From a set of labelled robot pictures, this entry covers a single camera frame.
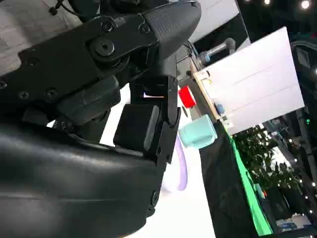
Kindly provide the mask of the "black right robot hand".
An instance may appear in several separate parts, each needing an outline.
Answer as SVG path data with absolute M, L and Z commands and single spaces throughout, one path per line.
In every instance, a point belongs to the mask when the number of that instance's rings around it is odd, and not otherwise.
M 155 212 L 196 0 L 100 4 L 0 78 L 0 235 L 122 238 Z

